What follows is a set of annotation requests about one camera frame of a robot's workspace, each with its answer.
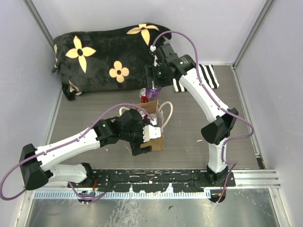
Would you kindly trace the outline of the red cola can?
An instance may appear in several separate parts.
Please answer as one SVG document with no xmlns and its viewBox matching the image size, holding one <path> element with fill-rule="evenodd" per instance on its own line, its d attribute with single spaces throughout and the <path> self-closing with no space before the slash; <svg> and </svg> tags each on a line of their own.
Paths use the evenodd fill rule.
<svg viewBox="0 0 303 227">
<path fill-rule="evenodd" d="M 144 103 L 148 103 L 151 101 L 151 99 L 148 97 L 148 90 L 146 88 L 142 88 L 139 91 L 139 98 L 140 98 L 140 102 L 142 104 Z"/>
<path fill-rule="evenodd" d="M 145 113 L 143 110 L 138 109 L 137 111 L 143 119 L 146 119 L 148 117 L 147 113 Z"/>
</svg>

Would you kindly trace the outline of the burlap watermelon canvas bag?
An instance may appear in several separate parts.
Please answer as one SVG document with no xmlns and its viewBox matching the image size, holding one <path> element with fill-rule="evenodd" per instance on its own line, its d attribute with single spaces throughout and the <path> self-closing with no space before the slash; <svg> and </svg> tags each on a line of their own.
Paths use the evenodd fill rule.
<svg viewBox="0 0 303 227">
<path fill-rule="evenodd" d="M 166 120 L 164 119 L 164 113 L 163 113 L 163 107 L 165 105 L 170 106 L 170 113 Z M 152 126 L 156 128 L 160 128 L 160 135 L 157 134 L 157 138 L 151 138 L 150 141 L 144 143 L 141 145 L 141 148 L 145 148 L 147 146 L 151 146 L 152 151 L 159 151 L 164 149 L 164 135 L 163 130 L 167 123 L 169 122 L 172 114 L 173 114 L 173 104 L 170 101 L 165 101 L 162 104 L 159 104 L 159 101 L 152 101 L 148 103 L 143 104 L 136 104 L 136 106 L 140 107 L 138 109 L 137 107 L 120 107 L 119 109 L 119 115 L 122 115 L 123 112 L 126 110 L 129 110 L 130 108 L 137 110 L 143 118 L 148 118 L 150 120 L 150 123 Z"/>
</svg>

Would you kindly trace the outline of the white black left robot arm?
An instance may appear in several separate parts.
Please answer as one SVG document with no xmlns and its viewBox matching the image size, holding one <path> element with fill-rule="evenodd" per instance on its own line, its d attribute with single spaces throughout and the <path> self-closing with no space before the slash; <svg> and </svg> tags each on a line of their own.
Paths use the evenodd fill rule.
<svg viewBox="0 0 303 227">
<path fill-rule="evenodd" d="M 53 144 L 39 147 L 27 144 L 22 148 L 19 160 L 25 189 L 39 189 L 52 182 L 73 182 L 90 187 L 95 176 L 88 163 L 71 166 L 62 162 L 120 140 L 128 142 L 131 154 L 137 156 L 152 150 L 150 145 L 142 147 L 142 144 L 160 136 L 161 129 L 157 124 L 130 109 L 120 116 L 97 120 L 82 132 Z"/>
</svg>

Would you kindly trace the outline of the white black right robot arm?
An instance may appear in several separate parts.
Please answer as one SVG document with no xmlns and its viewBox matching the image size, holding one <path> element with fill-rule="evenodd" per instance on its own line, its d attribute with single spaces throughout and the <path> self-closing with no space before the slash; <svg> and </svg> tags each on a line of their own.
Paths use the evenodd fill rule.
<svg viewBox="0 0 303 227">
<path fill-rule="evenodd" d="M 225 162 L 226 142 L 233 129 L 238 111 L 224 104 L 209 85 L 201 78 L 201 68 L 187 54 L 179 57 L 170 44 L 150 46 L 154 63 L 145 66 L 147 87 L 166 87 L 176 82 L 183 86 L 196 100 L 208 120 L 201 134 L 209 147 L 206 178 L 212 186 L 219 186 L 227 177 Z"/>
</svg>

